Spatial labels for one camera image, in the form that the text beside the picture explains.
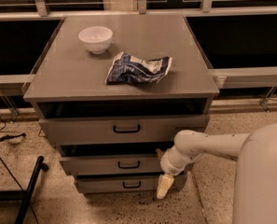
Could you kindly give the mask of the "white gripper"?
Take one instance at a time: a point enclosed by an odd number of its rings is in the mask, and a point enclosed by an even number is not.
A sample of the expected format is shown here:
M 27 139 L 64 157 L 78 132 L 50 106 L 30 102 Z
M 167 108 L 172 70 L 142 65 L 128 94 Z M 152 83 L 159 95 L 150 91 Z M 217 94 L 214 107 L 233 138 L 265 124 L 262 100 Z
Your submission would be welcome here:
M 163 199 L 174 182 L 174 176 L 183 172 L 191 164 L 191 154 L 177 147 L 168 148 L 165 152 L 156 149 L 161 170 L 165 173 L 159 177 L 157 198 Z

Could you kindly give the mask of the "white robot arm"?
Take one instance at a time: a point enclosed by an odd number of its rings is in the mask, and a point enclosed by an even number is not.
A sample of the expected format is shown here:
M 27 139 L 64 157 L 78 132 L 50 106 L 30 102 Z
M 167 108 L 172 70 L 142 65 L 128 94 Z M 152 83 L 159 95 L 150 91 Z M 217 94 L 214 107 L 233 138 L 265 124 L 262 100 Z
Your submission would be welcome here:
M 162 199 L 186 166 L 204 154 L 237 162 L 232 224 L 277 224 L 277 123 L 251 133 L 179 132 L 160 158 Z

